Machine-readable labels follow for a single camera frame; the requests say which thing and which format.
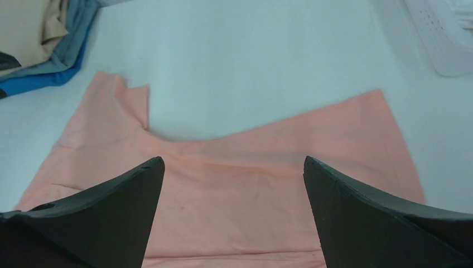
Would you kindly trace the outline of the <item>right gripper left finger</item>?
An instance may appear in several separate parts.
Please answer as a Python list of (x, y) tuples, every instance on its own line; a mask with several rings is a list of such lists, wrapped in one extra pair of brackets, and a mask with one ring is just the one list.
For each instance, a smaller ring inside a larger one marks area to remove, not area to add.
[(141, 267), (165, 173), (154, 157), (69, 197), (1, 214), (2, 267)]

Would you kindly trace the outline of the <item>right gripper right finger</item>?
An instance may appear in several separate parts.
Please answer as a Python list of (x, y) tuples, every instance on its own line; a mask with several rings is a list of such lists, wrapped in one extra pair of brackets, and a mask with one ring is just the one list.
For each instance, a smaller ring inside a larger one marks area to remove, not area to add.
[(327, 267), (471, 267), (472, 215), (411, 202), (313, 157), (303, 179)]

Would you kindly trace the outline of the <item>pink t shirt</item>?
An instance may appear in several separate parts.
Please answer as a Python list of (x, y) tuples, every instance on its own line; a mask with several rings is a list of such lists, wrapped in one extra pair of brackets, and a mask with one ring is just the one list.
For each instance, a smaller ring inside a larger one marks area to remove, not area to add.
[(97, 73), (17, 209), (165, 163), (144, 267), (324, 267), (303, 181), (307, 156), (424, 203), (417, 170), (380, 90), (216, 140), (148, 130), (147, 86)]

